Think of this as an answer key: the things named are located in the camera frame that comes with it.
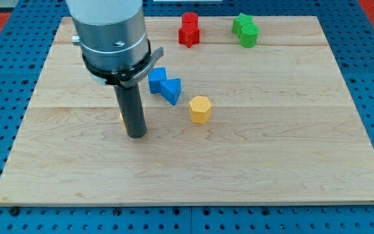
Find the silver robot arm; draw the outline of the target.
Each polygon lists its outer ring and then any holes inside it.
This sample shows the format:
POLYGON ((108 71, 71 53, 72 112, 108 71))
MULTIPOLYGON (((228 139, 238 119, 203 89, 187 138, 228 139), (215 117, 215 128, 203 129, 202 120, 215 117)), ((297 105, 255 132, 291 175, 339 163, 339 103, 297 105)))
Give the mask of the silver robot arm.
POLYGON ((67 0, 84 63, 107 85, 128 81, 151 56, 142 0, 67 0))

